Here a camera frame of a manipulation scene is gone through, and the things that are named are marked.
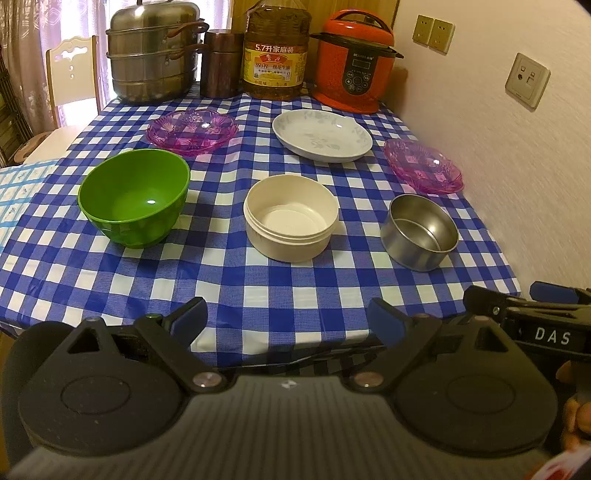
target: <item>stainless steel bowl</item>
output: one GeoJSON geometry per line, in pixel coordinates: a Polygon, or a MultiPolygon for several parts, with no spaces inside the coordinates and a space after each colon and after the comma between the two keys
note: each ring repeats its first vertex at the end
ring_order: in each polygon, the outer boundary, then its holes
{"type": "Polygon", "coordinates": [[[455,249],[460,234],[437,203],[420,195],[399,195],[381,228],[386,252],[403,267],[419,272],[437,268],[455,249]]]}

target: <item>plastic oil jug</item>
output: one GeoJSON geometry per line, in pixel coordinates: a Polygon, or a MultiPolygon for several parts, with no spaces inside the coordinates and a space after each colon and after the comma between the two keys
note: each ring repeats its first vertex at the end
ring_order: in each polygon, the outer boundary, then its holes
{"type": "Polygon", "coordinates": [[[246,14],[244,91],[292,100],[304,82],[311,15],[299,0],[259,0],[246,14]]]}

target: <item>light blue cloth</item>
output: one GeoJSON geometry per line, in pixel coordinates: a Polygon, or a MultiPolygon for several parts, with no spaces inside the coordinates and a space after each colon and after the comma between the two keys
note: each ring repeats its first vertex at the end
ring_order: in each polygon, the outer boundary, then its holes
{"type": "Polygon", "coordinates": [[[0,170],[0,252],[21,215],[59,160],[18,165],[0,170]]]}

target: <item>white plate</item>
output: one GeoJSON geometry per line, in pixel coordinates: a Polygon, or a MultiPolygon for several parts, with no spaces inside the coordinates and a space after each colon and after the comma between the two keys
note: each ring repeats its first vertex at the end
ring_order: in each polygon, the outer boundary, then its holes
{"type": "Polygon", "coordinates": [[[273,120],[279,141],[293,153],[326,163],[346,163],[371,150],[369,132],[352,118],[324,110],[291,110],[273,120]]]}

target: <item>tablecloth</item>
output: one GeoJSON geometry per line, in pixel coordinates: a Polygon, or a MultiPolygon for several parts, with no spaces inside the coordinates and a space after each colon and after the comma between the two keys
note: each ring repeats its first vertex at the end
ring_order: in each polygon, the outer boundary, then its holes
{"type": "Polygon", "coordinates": [[[463,311],[463,290],[471,284],[518,293],[499,246],[461,194],[431,197],[450,213],[461,236],[441,268],[413,272],[384,251],[379,226],[389,202],[414,192],[398,181],[382,150],[388,138],[413,138],[391,111],[343,113],[371,133],[374,146],[354,163],[328,165],[291,153],[273,134],[273,118],[299,108],[332,110],[308,95],[292,102],[247,95],[212,100],[195,90],[158,106],[111,102],[46,178],[1,254],[0,317],[27,326],[40,320],[76,325],[100,315],[120,325],[202,296],[209,320],[191,348],[223,367],[360,344],[369,335],[365,306],[373,297],[408,314],[446,316],[463,311]],[[143,250],[109,242],[77,206],[80,183],[104,158],[149,148],[145,131],[151,121],[191,107],[232,115],[238,134],[211,154],[186,159],[187,202],[164,242],[143,250]],[[281,173],[321,182],[340,204],[328,248],[304,264],[269,260],[246,237],[242,207],[248,189],[281,173]]]}
{"type": "MultiPolygon", "coordinates": [[[[45,177],[56,165],[57,160],[48,160],[0,170],[0,252],[4,250],[31,198],[39,191],[45,177]]],[[[12,337],[22,332],[20,328],[7,325],[1,319],[0,330],[12,337]]]]}

